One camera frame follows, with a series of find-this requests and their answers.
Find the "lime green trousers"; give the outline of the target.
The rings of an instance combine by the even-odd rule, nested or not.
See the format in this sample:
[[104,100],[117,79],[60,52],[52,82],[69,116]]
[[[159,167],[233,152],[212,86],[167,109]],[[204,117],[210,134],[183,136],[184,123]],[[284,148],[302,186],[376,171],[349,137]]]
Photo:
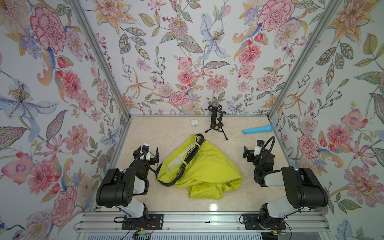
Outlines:
[[191,199],[219,200],[243,183],[241,170],[216,146],[205,139],[181,180],[172,187],[187,189]]

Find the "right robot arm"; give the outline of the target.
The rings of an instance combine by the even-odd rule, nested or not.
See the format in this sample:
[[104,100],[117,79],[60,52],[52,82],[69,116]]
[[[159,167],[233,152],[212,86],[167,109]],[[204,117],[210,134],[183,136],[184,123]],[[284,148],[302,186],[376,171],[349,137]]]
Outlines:
[[244,147],[243,158],[255,167],[254,181],[264,188],[284,188],[285,194],[273,203],[265,203],[256,214],[244,214],[239,220],[247,230],[286,229],[285,219],[304,208],[326,207],[329,197],[314,172],[309,168],[274,169],[272,149],[275,138],[258,140],[254,150]]

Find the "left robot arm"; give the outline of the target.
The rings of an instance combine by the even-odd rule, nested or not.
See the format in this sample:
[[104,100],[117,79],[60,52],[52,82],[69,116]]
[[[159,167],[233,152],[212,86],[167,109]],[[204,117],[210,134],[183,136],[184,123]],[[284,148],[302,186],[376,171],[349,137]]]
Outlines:
[[135,196],[144,196],[149,191],[148,173],[155,172],[152,166],[159,163],[160,154],[150,152],[149,145],[140,146],[133,153],[134,160],[124,170],[107,171],[96,194],[98,206],[116,208],[125,216],[123,223],[141,228],[150,222],[148,208]]

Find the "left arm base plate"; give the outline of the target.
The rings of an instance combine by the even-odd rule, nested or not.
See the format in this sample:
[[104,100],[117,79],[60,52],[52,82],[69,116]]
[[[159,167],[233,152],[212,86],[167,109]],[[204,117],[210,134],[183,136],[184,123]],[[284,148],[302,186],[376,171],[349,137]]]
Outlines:
[[164,214],[148,214],[141,218],[132,219],[124,216],[122,230],[162,230],[164,223]]

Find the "black leather belt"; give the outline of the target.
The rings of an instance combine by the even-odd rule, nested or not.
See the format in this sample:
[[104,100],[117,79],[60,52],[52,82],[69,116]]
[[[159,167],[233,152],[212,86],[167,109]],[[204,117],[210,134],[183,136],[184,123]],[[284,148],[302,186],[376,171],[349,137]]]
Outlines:
[[157,181],[165,187],[175,185],[181,180],[204,142],[205,137],[202,134],[191,135],[159,165],[156,172]]

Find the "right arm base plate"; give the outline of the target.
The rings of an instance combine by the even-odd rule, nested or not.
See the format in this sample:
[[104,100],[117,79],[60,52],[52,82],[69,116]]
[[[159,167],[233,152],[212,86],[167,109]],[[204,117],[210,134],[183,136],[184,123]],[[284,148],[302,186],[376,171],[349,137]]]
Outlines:
[[242,214],[239,222],[245,226],[246,230],[281,231],[287,229],[283,219],[271,218],[268,215]]

